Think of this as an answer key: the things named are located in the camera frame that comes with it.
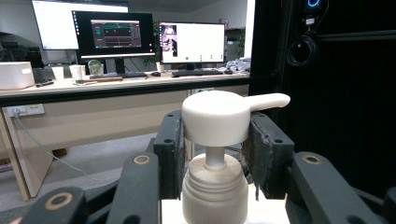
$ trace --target wooden desk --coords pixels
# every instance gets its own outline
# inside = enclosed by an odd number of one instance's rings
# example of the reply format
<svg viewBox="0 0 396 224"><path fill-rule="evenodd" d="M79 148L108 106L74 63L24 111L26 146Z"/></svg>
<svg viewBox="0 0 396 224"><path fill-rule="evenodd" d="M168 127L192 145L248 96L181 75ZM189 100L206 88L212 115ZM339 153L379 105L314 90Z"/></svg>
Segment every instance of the wooden desk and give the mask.
<svg viewBox="0 0 396 224"><path fill-rule="evenodd" d="M6 110L11 105L43 104L45 114L20 117L46 150L74 147L145 133L156 133L165 114L181 108L191 89L248 94L247 75L179 77L170 74L74 86L72 79L18 91L0 91L0 132L22 197L35 197L52 158Z"/></svg>

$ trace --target computer screen display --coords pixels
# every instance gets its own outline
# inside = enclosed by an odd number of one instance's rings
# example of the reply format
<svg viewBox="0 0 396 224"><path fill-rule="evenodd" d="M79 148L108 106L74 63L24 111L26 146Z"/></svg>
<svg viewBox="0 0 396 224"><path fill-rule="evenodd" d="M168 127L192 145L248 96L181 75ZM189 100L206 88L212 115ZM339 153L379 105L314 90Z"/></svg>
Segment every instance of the computer screen display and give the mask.
<svg viewBox="0 0 396 224"><path fill-rule="evenodd" d="M122 1L44 1L32 0L43 49L78 49L72 10L128 12Z"/></svg>
<svg viewBox="0 0 396 224"><path fill-rule="evenodd" d="M81 59L155 55L152 15L72 11Z"/></svg>
<svg viewBox="0 0 396 224"><path fill-rule="evenodd" d="M223 63L224 24L158 22L161 63Z"/></svg>

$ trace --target cup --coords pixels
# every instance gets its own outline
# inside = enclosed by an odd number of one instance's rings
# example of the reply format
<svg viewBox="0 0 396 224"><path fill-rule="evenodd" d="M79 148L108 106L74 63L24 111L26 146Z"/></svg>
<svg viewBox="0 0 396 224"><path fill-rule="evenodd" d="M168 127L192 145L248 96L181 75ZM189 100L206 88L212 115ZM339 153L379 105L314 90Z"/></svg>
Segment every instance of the cup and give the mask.
<svg viewBox="0 0 396 224"><path fill-rule="evenodd" d="M85 77L85 66L74 64L70 65L70 72L72 73L72 78L78 82L81 81Z"/></svg>
<svg viewBox="0 0 396 224"><path fill-rule="evenodd" d="M55 75L55 79L57 81L64 80L64 67L63 66L52 67L52 72L53 72L53 75Z"/></svg>
<svg viewBox="0 0 396 224"><path fill-rule="evenodd" d="M88 62L88 67L90 68L90 75L101 75L101 63L97 60L90 60Z"/></svg>
<svg viewBox="0 0 396 224"><path fill-rule="evenodd" d="M157 63L157 71L159 72L164 72L165 71L165 65L161 63Z"/></svg>
<svg viewBox="0 0 396 224"><path fill-rule="evenodd" d="M105 68L103 64L100 65L99 75L103 75L105 73Z"/></svg>

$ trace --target power outlet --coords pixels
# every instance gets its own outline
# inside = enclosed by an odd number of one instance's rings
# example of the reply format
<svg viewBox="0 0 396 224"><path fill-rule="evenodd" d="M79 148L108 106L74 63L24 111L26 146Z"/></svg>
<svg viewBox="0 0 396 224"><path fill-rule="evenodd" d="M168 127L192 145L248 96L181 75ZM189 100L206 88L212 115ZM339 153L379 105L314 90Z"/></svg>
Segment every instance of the power outlet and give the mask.
<svg viewBox="0 0 396 224"><path fill-rule="evenodd" d="M201 92L201 91L213 91L215 88L213 87L207 87L207 88L201 88L201 89L194 89L192 90L192 94Z"/></svg>
<svg viewBox="0 0 396 224"><path fill-rule="evenodd" d="M26 116L26 107L24 105L16 105L16 106L9 106L7 107L7 112L10 117L14 117L14 110L20 111L20 116Z"/></svg>
<svg viewBox="0 0 396 224"><path fill-rule="evenodd" d="M44 106L42 104L38 105L16 105L7 107L7 112L10 117L14 116L14 111L18 109L20 111L20 116L37 115L44 114Z"/></svg>
<svg viewBox="0 0 396 224"><path fill-rule="evenodd" d="M38 105L26 105L27 115L44 114L44 106L42 104Z"/></svg>

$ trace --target white pump dispenser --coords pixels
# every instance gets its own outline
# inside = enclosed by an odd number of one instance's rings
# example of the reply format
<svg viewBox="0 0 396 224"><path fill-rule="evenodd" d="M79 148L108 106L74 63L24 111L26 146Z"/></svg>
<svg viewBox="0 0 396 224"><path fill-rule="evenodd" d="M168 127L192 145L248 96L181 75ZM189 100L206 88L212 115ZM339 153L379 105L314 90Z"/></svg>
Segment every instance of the white pump dispenser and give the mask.
<svg viewBox="0 0 396 224"><path fill-rule="evenodd" d="M193 158L183 181L183 215L190 224L241 224L248 215L248 182L239 161L224 155L224 147L248 137L250 113L283 107L282 93L242 97L227 91L202 91L182 106L184 135L206 147Z"/></svg>

